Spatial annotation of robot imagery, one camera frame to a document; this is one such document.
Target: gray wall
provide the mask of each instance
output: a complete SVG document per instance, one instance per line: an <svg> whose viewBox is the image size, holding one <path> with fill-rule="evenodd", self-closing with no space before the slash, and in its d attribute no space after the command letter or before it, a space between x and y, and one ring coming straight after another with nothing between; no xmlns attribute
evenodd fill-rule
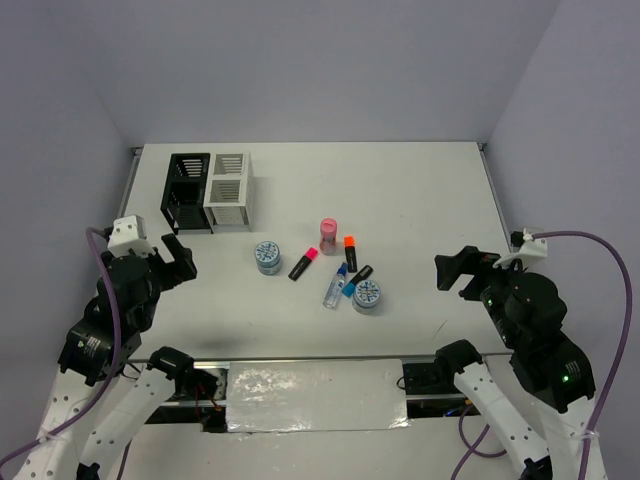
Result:
<svg viewBox="0 0 640 480"><path fill-rule="evenodd" d="M640 4L563 0L489 142L489 165L511 227L583 229L616 245L638 286L640 261ZM611 256L587 240L554 239L540 268L569 305L568 333L600 385L623 316ZM640 471L640 329L632 328L601 417L610 478Z"/></svg>
<svg viewBox="0 0 640 480"><path fill-rule="evenodd" d="M558 0L46 0L130 144L487 140Z"/></svg>
<svg viewBox="0 0 640 480"><path fill-rule="evenodd" d="M98 278L84 228L112 219L130 163L52 27L38 0L0 2L2 456L35 437L66 330Z"/></svg>

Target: blue cap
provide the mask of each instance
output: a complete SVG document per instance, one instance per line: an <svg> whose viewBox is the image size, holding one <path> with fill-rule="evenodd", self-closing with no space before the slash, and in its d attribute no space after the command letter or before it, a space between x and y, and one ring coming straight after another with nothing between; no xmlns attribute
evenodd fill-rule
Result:
<svg viewBox="0 0 640 480"><path fill-rule="evenodd" d="M351 295L353 295L353 291L356 289L355 284L353 283L347 283L345 285L345 287L342 289L342 294L345 297L351 297Z"/></svg>

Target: blue round container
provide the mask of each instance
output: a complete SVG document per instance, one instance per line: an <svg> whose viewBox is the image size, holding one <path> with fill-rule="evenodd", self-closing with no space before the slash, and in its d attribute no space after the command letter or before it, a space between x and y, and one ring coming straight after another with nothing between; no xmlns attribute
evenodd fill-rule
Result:
<svg viewBox="0 0 640 480"><path fill-rule="evenodd" d="M256 263L264 275L275 275L282 268L280 248L274 242L260 242L256 245Z"/></svg>
<svg viewBox="0 0 640 480"><path fill-rule="evenodd" d="M356 312L370 315L380 303L380 286L373 280L362 280L356 285L351 303Z"/></svg>

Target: blue lid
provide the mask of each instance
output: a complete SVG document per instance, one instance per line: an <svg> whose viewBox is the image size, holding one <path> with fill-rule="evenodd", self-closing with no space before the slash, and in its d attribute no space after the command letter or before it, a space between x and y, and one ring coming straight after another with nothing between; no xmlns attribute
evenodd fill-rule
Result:
<svg viewBox="0 0 640 480"><path fill-rule="evenodd" d="M280 262L280 249L275 242L260 242L256 245L255 255L259 267L271 268Z"/></svg>
<svg viewBox="0 0 640 480"><path fill-rule="evenodd" d="M345 287L342 289L342 294L345 297L350 297L353 295L353 291L356 289L356 286L353 283L347 283Z"/></svg>
<svg viewBox="0 0 640 480"><path fill-rule="evenodd" d="M353 300L363 308L373 308L380 300L380 286L373 280L363 280L356 285Z"/></svg>

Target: orange highlighter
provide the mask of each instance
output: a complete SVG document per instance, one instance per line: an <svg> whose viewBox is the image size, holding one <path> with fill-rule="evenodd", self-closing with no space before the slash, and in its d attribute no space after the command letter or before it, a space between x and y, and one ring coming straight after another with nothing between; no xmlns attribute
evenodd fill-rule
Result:
<svg viewBox="0 0 640 480"><path fill-rule="evenodd" d="M349 272L357 272L358 260L356 259L356 241L351 235L344 237L344 254L347 257L347 268Z"/></svg>

